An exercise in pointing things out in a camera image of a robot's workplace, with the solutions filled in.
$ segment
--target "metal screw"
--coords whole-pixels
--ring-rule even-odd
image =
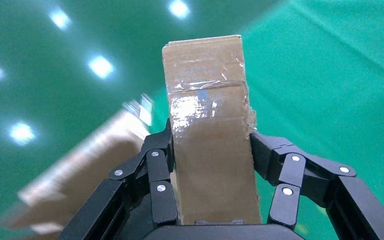
[[[292,195],[294,192],[292,191],[292,189],[290,188],[287,188],[287,187],[284,187],[282,188],[282,192],[285,194],[285,195]]]
[[[165,186],[165,185],[158,185],[158,186],[156,187],[156,190],[157,190],[158,192],[164,192],[164,191],[166,190],[166,186]]]
[[[349,170],[348,168],[344,167],[344,166],[341,166],[341,167],[339,168],[339,170],[340,170],[341,172],[343,172],[343,173],[349,173],[349,172],[350,172],[350,170]]]
[[[122,174],[123,174],[123,170],[117,170],[114,172],[114,175],[116,175],[116,176],[120,176]]]

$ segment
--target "green ceiling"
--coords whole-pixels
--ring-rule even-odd
[[[169,0],[0,0],[0,214],[122,102],[149,94],[161,130],[161,48],[230,34],[243,36],[259,131],[352,165],[384,204],[384,1],[182,1],[185,17]],[[90,66],[97,57],[106,77]],[[16,124],[34,138],[15,141]],[[273,188],[258,181],[265,218]],[[301,199],[297,232],[335,239]],[[18,234],[0,229],[0,239]]]

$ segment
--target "cardboard box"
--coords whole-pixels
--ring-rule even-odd
[[[241,36],[169,42],[162,58],[181,223],[260,224]]]
[[[2,225],[39,234],[25,239],[55,239],[109,171],[140,151],[148,134],[138,117],[119,111],[20,190],[22,202],[1,218]]]

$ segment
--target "green surface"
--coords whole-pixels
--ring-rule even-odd
[[[384,1],[0,1],[0,214],[16,192],[122,106],[148,93],[154,125],[168,116],[161,48],[168,41],[242,34],[258,130],[353,166],[384,205]],[[48,16],[60,8],[65,29]],[[88,67],[104,56],[106,78]],[[35,139],[20,146],[11,127]],[[258,180],[263,217],[273,188]],[[301,198],[297,232],[336,239],[328,218]],[[0,229],[0,239],[15,236]]]

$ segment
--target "blurred cardboard box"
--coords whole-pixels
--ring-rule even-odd
[[[2,224],[30,227],[39,234],[26,240],[55,239],[109,171],[140,151],[149,132],[136,115],[121,110],[20,190],[22,203],[2,218]]]

